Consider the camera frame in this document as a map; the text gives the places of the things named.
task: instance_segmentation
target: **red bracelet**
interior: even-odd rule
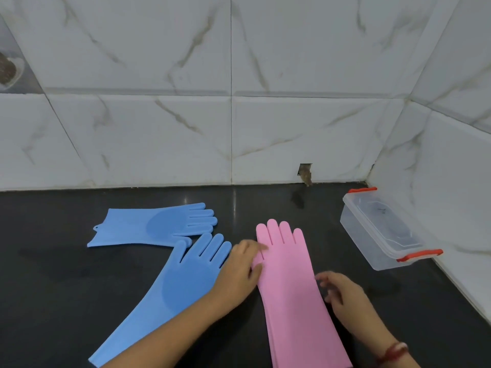
[[[396,360],[399,360],[402,355],[408,352],[408,345],[406,345],[404,342],[396,342],[387,349],[382,358],[377,359],[377,366],[381,366],[387,362],[395,362]]]

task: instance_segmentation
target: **glove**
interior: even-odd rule
[[[292,234],[287,222],[278,226],[270,219],[256,234],[269,247],[253,266],[264,263],[258,287],[273,367],[352,367],[317,287],[302,230]]]
[[[213,231],[218,222],[204,203],[157,209],[109,209],[87,247],[118,244],[153,244],[174,247],[179,241],[191,246],[187,236]]]
[[[147,294],[89,358],[93,365],[104,365],[211,290],[232,244],[222,234],[206,233],[183,258],[186,247],[176,243]]]

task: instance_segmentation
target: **clear plastic box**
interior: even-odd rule
[[[341,224],[375,270],[407,266],[443,253],[429,249],[438,240],[376,188],[350,190],[343,201]]]

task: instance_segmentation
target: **hand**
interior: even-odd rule
[[[352,282],[347,276],[332,271],[321,272],[315,277],[326,288],[334,285],[325,297],[331,303],[334,314],[344,327],[376,356],[382,356],[395,342],[366,296],[363,288]]]
[[[227,261],[222,266],[209,296],[213,297],[221,309],[221,316],[235,309],[254,290],[263,265],[252,269],[252,260],[259,250],[267,250],[263,244],[253,240],[243,240],[234,245]]]

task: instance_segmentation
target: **container lid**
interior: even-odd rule
[[[432,234],[376,187],[350,190],[343,201],[389,257],[404,262],[443,253],[431,249],[438,244]]]

